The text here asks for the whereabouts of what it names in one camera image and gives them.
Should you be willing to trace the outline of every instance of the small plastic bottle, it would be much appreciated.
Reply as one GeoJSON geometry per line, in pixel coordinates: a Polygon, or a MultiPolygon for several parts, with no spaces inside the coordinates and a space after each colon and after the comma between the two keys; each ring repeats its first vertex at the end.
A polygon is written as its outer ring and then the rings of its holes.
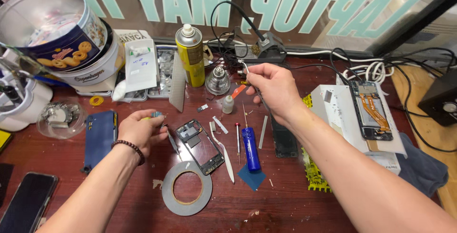
{"type": "Polygon", "coordinates": [[[224,101],[222,103],[222,112],[225,113],[225,114],[229,114],[232,112],[233,110],[233,105],[235,104],[235,102],[233,101],[233,98],[231,95],[227,95],[225,98],[224,98],[224,101]]]}

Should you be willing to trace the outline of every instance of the orange pry pick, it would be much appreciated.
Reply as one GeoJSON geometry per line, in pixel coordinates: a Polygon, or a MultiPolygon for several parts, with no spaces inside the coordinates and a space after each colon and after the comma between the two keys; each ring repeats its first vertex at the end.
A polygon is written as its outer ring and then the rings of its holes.
{"type": "Polygon", "coordinates": [[[237,89],[233,91],[232,98],[235,99],[235,97],[241,93],[244,89],[246,88],[246,85],[240,85],[237,89]]]}

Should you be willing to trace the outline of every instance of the blue phone back cover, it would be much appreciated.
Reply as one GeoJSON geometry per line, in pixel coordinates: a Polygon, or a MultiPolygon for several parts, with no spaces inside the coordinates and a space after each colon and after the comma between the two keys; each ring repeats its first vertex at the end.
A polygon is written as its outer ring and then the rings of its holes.
{"type": "Polygon", "coordinates": [[[106,111],[87,116],[84,167],[92,170],[117,140],[117,113],[106,111]]]}

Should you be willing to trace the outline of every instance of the forearm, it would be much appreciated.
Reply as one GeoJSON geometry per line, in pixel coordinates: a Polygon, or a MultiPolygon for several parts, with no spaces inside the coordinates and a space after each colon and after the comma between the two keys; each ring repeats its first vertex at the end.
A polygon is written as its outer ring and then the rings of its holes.
{"type": "Polygon", "coordinates": [[[116,145],[38,233],[103,232],[138,163],[131,147],[116,145]]]}
{"type": "Polygon", "coordinates": [[[456,230],[456,221],[409,183],[367,158],[309,109],[289,129],[360,232],[456,230]]]}

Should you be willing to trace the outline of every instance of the orange flex cable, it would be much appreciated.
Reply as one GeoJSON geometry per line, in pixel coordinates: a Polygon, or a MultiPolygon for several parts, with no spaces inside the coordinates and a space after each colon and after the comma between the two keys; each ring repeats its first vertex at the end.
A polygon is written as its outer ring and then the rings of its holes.
{"type": "Polygon", "coordinates": [[[384,124],[382,121],[376,116],[376,114],[368,107],[367,102],[365,101],[365,96],[360,94],[360,98],[362,99],[363,109],[379,124],[381,130],[384,130],[384,124]]]}
{"type": "Polygon", "coordinates": [[[374,106],[374,101],[373,101],[373,98],[372,96],[368,95],[367,96],[367,99],[368,99],[368,103],[370,105],[370,108],[373,110],[374,114],[376,114],[376,116],[378,118],[380,118],[381,122],[382,122],[382,125],[381,125],[381,130],[383,131],[389,131],[389,123],[387,122],[387,120],[378,112],[378,110],[376,109],[376,107],[374,106]]]}
{"type": "Polygon", "coordinates": [[[246,85],[240,85],[237,89],[233,91],[232,98],[235,99],[239,93],[241,93],[246,88],[246,85]]]}

